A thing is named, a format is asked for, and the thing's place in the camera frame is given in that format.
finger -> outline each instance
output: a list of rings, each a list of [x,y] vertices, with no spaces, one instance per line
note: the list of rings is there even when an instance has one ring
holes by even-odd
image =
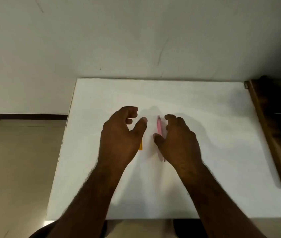
[[[177,120],[178,120],[178,124],[181,124],[181,125],[185,125],[185,126],[186,126],[185,121],[184,121],[183,118],[177,117]]]
[[[147,119],[145,117],[142,117],[135,124],[135,127],[133,128],[133,130],[131,130],[131,132],[133,132],[138,138],[143,138],[146,128],[147,128]]]
[[[137,107],[133,106],[125,106],[120,108],[120,110],[115,112],[115,115],[122,120],[126,120],[127,118],[136,118],[137,117]]]
[[[133,123],[133,120],[131,120],[131,119],[126,119],[126,120],[125,120],[125,123],[126,123],[126,124],[132,124],[132,123]]]
[[[173,114],[167,114],[165,116],[165,119],[168,120],[168,124],[171,124],[171,125],[178,123],[177,117],[174,116]]]
[[[155,144],[159,149],[162,148],[162,145],[165,142],[165,139],[160,134],[153,134],[152,136],[154,138]]]

forearm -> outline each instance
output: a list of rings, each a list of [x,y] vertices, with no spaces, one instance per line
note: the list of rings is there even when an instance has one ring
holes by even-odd
[[[204,228],[212,237],[265,237],[231,200],[203,165],[198,174],[179,174],[188,190]]]
[[[122,173],[97,165],[48,237],[98,238]]]

white wall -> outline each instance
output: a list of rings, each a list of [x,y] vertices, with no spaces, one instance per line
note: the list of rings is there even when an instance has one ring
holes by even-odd
[[[0,113],[67,113],[77,77],[281,76],[281,0],[37,1],[0,0]]]

left hand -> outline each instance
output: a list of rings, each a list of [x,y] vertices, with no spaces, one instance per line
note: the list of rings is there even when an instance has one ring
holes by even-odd
[[[127,128],[133,122],[130,118],[137,117],[137,111],[137,107],[122,107],[105,122],[97,165],[124,171],[134,158],[147,128],[145,117],[138,120],[133,130]]]

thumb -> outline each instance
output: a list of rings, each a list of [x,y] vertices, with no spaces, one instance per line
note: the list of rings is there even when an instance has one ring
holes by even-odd
[[[154,138],[155,144],[157,145],[157,147],[160,150],[162,148],[162,145],[165,142],[165,139],[160,134],[154,134],[153,138]]]
[[[135,127],[133,128],[132,132],[138,137],[143,138],[143,135],[145,133],[145,130],[147,128],[147,119],[145,117],[142,117],[138,122],[135,124]]]

